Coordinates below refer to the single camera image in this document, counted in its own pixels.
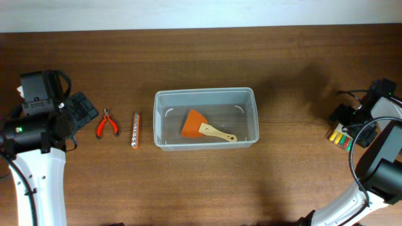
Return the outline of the orange scraper wooden handle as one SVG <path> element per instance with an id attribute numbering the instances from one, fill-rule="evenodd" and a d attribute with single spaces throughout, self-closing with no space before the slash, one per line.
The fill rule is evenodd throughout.
<path id="1" fill-rule="evenodd" d="M 236 135 L 228 134 L 214 128 L 201 113 L 193 109 L 189 111 L 180 135 L 186 138 L 211 136 L 229 142 L 237 142 Z"/>

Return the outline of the clear plastic container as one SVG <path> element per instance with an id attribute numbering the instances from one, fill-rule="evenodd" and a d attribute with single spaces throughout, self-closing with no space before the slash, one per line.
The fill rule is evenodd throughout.
<path id="1" fill-rule="evenodd" d="M 164 151 L 248 148 L 259 139 L 254 92 L 249 87 L 159 91 L 153 133 Z"/>

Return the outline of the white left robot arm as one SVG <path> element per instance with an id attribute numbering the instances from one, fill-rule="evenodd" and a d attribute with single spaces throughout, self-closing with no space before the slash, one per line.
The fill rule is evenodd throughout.
<path id="1" fill-rule="evenodd" d="M 66 100 L 35 99 L 22 105 L 24 117 L 1 132 L 16 189 L 19 225 L 66 225 L 63 193 L 66 141 L 99 112 L 82 93 Z"/>

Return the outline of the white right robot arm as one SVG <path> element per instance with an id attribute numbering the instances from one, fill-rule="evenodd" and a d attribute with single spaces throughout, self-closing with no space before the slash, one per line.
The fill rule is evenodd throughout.
<path id="1" fill-rule="evenodd" d="M 330 116 L 330 141 L 349 152 L 353 183 L 297 225 L 358 225 L 366 215 L 401 201 L 401 100 L 367 94 L 357 109 L 341 104 Z"/>

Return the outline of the orange socket bit rail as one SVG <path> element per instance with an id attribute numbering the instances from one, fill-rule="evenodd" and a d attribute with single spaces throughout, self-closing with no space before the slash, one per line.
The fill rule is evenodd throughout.
<path id="1" fill-rule="evenodd" d="M 138 113 L 135 113 L 133 117 L 133 132 L 131 138 L 131 147 L 133 149 L 137 149 L 139 145 L 139 123 L 140 115 Z"/>

